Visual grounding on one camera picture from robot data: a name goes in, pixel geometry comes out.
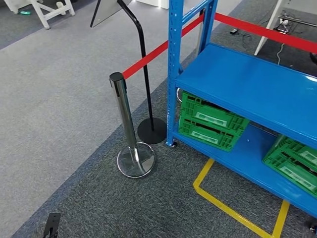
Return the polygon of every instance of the blue metal shelf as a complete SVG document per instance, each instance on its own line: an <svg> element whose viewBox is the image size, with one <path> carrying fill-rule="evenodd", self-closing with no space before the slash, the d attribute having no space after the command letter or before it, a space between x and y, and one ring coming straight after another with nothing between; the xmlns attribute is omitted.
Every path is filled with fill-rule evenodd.
<svg viewBox="0 0 317 238"><path fill-rule="evenodd" d="M317 217L317 199L262 163L262 158L274 143L275 137L272 135L248 125L236 145L228 153L180 135L177 130L177 124L173 132L176 138L313 217Z"/></svg>
<svg viewBox="0 0 317 238"><path fill-rule="evenodd" d="M315 77L209 44L176 86L317 149Z"/></svg>

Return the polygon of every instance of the folding crate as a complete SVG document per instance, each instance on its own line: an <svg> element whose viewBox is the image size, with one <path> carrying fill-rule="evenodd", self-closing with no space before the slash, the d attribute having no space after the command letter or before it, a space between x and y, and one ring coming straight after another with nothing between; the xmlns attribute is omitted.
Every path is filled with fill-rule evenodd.
<svg viewBox="0 0 317 238"><path fill-rule="evenodd" d="M263 162L317 198L317 173L279 148L268 153Z"/></svg>
<svg viewBox="0 0 317 238"><path fill-rule="evenodd" d="M249 123L248 119L187 92L183 92L180 115L232 135L242 135Z"/></svg>
<svg viewBox="0 0 317 238"><path fill-rule="evenodd" d="M284 135L280 135L272 147L272 149L277 148L317 172L317 150L315 149Z"/></svg>
<svg viewBox="0 0 317 238"><path fill-rule="evenodd" d="M191 117L180 116L178 132L200 142L212 145L219 149L230 151L238 141L239 136L232 135L206 126Z"/></svg>

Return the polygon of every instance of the round metal base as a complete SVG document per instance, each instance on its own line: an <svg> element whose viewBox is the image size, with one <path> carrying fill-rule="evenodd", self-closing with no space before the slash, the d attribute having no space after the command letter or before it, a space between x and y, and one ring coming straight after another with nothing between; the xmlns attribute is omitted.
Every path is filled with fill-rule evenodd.
<svg viewBox="0 0 317 238"><path fill-rule="evenodd" d="M154 150L151 146L137 142L139 163L133 161L128 146L120 151L117 158L118 168L129 178L140 178L146 176L153 167L155 159Z"/></svg>
<svg viewBox="0 0 317 238"><path fill-rule="evenodd" d="M140 140L150 144L158 144L166 139L166 123L159 118L153 118L154 130L151 130L151 120L145 119L137 127Z"/></svg>

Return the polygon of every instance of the yellow tape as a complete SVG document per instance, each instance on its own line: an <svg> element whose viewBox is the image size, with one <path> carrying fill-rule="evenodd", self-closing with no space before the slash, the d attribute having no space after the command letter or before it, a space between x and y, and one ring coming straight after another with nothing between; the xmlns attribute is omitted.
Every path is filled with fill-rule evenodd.
<svg viewBox="0 0 317 238"><path fill-rule="evenodd" d="M281 205L281 209L279 212L279 215L276 219L275 226L274 227L273 234L272 235L273 238L279 238L282 234L282 230L283 229L284 223L285 222L286 216L288 212L289 203L283 200Z"/></svg>
<svg viewBox="0 0 317 238"><path fill-rule="evenodd" d="M273 230L273 234L270 235L220 201L218 199L211 196L211 194L200 188L200 184L202 182L202 180L206 176L206 174L211 168L211 166L214 164L214 160L209 159L207 161L207 163L202 168L202 170L197 176L197 178L193 182L192 186L194 189L199 195L202 196L203 198L215 205L216 207L237 220L238 222L242 223L242 225L245 225L250 230L262 237L262 238L279 238L282 230L283 228L283 225L286 219L287 213L288 211L289 203L286 201L283 201L281 209L279 213L279 216L277 217L275 226Z"/></svg>

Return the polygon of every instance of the stanchion post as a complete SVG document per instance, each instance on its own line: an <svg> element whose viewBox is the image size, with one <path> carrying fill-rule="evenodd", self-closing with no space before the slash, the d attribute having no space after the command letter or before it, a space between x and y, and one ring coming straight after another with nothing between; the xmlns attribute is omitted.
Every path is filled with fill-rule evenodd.
<svg viewBox="0 0 317 238"><path fill-rule="evenodd" d="M140 178L149 173L155 163L154 151L148 144L137 142L123 75L112 73L109 80L128 142L128 146L118 154L118 169L129 178Z"/></svg>

